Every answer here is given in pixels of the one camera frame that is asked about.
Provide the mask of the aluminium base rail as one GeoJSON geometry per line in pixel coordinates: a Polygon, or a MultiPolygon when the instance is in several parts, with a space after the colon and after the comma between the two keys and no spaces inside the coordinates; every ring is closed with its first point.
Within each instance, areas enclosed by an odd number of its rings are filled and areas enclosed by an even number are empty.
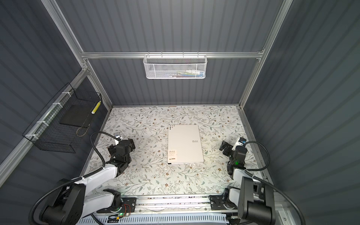
{"type": "Polygon", "coordinates": [[[212,220],[214,216],[224,215],[227,223],[230,224],[251,224],[238,216],[238,210],[211,209],[210,195],[170,195],[170,196],[125,196],[121,197],[129,210],[124,214],[111,212],[109,209],[99,210],[89,216],[80,219],[75,225],[84,224],[120,224],[134,223],[135,219],[141,214],[153,213],[154,216],[146,219],[150,222],[179,222],[175,214],[185,215],[186,213],[195,215],[189,220],[212,220]]]}

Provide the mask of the black pad in basket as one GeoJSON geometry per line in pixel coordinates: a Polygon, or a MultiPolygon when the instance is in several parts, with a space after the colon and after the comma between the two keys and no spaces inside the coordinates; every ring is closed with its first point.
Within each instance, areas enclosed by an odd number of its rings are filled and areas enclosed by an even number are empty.
{"type": "Polygon", "coordinates": [[[60,119],[61,125],[68,125],[78,128],[88,128],[94,118],[90,106],[72,105],[60,119]]]}

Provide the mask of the black white file folder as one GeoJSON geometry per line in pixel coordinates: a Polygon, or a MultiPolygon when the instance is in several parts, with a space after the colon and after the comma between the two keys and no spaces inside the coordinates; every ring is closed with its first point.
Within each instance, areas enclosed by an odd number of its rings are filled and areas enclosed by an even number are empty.
{"type": "Polygon", "coordinates": [[[168,164],[203,163],[198,125],[169,125],[168,164]]]}

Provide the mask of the yellow marker in basket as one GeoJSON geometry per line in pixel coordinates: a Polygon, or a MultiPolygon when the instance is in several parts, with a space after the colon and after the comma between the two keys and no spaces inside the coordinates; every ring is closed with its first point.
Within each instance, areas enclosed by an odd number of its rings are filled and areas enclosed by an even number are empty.
{"type": "Polygon", "coordinates": [[[97,102],[97,104],[94,106],[93,110],[91,111],[91,114],[95,114],[97,112],[97,110],[101,106],[101,103],[102,103],[101,100],[99,102],[97,102]]]}

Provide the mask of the aluminium frame post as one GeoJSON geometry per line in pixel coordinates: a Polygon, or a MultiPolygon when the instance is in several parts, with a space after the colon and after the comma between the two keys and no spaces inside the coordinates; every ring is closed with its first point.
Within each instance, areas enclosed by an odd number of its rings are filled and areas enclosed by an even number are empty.
{"type": "Polygon", "coordinates": [[[42,0],[41,2],[44,5],[50,17],[52,18],[59,32],[63,36],[64,40],[66,41],[67,45],[69,46],[71,52],[75,56],[80,66],[89,70],[88,73],[89,81],[91,82],[95,91],[101,94],[103,99],[102,102],[104,106],[107,108],[107,110],[110,111],[113,107],[113,104],[105,88],[103,87],[101,81],[99,80],[95,70],[93,69],[91,63],[89,62],[88,59],[85,59],[82,56],[84,51],[79,41],[77,40],[74,32],[72,31],[69,23],[67,22],[64,14],[62,13],[58,3],[56,1],[48,1],[48,0],[42,0]]]}

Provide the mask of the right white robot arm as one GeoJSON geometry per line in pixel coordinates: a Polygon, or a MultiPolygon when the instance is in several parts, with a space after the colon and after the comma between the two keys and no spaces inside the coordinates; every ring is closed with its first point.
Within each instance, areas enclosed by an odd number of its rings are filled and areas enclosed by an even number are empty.
{"type": "Polygon", "coordinates": [[[229,159],[226,165],[228,175],[240,184],[240,188],[228,187],[225,189],[224,206],[236,207],[238,216],[249,223],[274,225],[276,223],[274,191],[261,178],[256,178],[251,174],[263,171],[269,166],[271,158],[267,149],[257,141],[247,141],[240,137],[234,145],[223,141],[219,150],[229,159]],[[251,143],[257,144],[265,150],[268,160],[265,166],[258,169],[245,167],[245,158],[248,152],[246,146],[251,143]]]}

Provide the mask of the markers in white basket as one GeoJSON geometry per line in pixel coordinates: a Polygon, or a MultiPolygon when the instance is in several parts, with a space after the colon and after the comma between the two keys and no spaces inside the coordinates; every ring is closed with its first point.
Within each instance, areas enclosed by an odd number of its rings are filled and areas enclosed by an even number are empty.
{"type": "Polygon", "coordinates": [[[205,72],[202,70],[185,70],[170,73],[167,76],[173,78],[203,78],[205,77],[205,72]]]}

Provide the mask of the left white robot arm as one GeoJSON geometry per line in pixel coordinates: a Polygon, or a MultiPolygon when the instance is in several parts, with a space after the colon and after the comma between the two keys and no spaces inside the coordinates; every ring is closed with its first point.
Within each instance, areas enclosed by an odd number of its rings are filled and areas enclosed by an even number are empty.
{"type": "Polygon", "coordinates": [[[108,147],[110,160],[100,169],[79,179],[61,180],[62,187],[49,194],[39,220],[49,225],[75,225],[80,219],[102,209],[124,214],[129,207],[124,204],[119,191],[106,188],[94,196],[89,196],[89,193],[121,175],[129,166],[130,153],[135,148],[133,139],[119,139],[116,145],[108,147]]]}

